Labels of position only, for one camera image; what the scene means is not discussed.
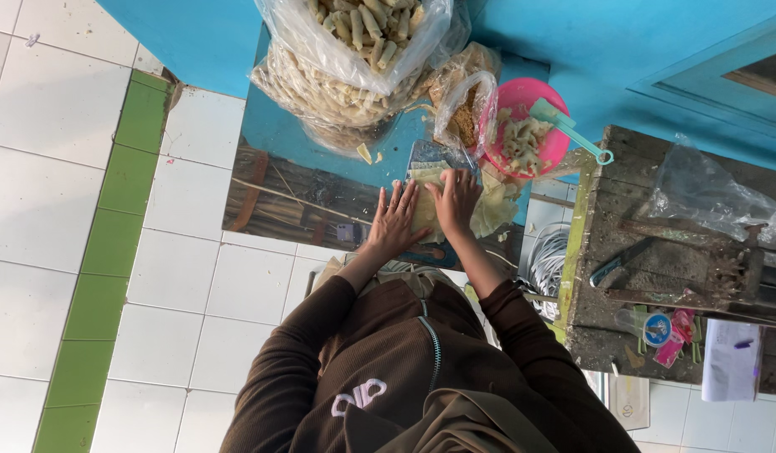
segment green tile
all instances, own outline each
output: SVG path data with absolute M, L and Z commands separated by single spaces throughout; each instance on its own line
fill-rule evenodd
M 145 215 L 157 159 L 149 152 L 115 144 L 97 205 Z
M 130 276 L 143 219 L 133 213 L 97 208 L 81 273 Z
M 158 154 L 169 98 L 163 91 L 131 81 L 114 141 Z
M 133 72 L 131 73 L 131 80 L 167 93 L 172 93 L 173 89 L 175 88 L 175 85 L 160 77 L 156 77 L 148 73 L 143 73 L 136 69 L 133 69 Z
M 44 409 L 33 453 L 88 453 L 100 405 Z
M 112 341 L 62 341 L 44 407 L 100 404 L 113 351 Z
M 117 339 L 127 291 L 126 277 L 80 274 L 63 339 Z

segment white tile floor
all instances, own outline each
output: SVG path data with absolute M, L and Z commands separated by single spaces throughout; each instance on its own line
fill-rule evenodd
M 0 0 L 0 452 L 31 450 L 132 65 L 161 71 L 91 0 Z M 262 341 L 307 274 L 341 255 L 221 233 L 243 103 L 193 94 L 167 125 L 95 453 L 217 451 Z M 574 200 L 563 183 L 534 190 Z M 534 203 L 529 223 L 565 215 Z M 633 433 L 643 451 L 776 453 L 776 398 L 719 406 L 697 392 L 652 384 L 652 427 Z
M 137 51 L 92 0 L 0 0 L 0 453 L 32 450 Z

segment knife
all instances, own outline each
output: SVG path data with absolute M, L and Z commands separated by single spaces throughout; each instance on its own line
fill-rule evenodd
M 650 247 L 650 244 L 654 242 L 654 239 L 655 238 L 651 236 L 641 240 L 640 242 L 637 242 L 625 252 L 617 255 L 613 260 L 597 268 L 592 276 L 589 277 L 589 284 L 593 288 L 597 288 L 597 285 L 600 284 L 604 278 L 606 278 L 608 273 L 611 273 L 614 269 L 617 269 L 620 266 L 624 266 L 629 261 L 636 258 L 640 253 L 644 252 L 646 248 Z

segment sleeve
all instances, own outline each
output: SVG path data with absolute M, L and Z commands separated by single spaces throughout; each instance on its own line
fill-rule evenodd
M 599 451 L 637 451 L 628 433 L 594 395 L 570 353 L 511 280 L 497 286 L 480 301 L 480 307 L 503 352 L 519 367 L 528 385 L 595 440 Z
M 310 412 L 321 347 L 356 298 L 350 283 L 333 276 L 273 330 L 236 398 L 221 453 L 290 449 L 296 428 Z

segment woman's right hand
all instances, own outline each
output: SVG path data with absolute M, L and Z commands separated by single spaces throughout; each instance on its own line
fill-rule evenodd
M 446 237 L 470 232 L 469 222 L 475 211 L 483 186 L 467 169 L 447 169 L 441 173 L 443 193 L 438 185 L 428 182 L 424 187 L 435 200 L 435 211 Z

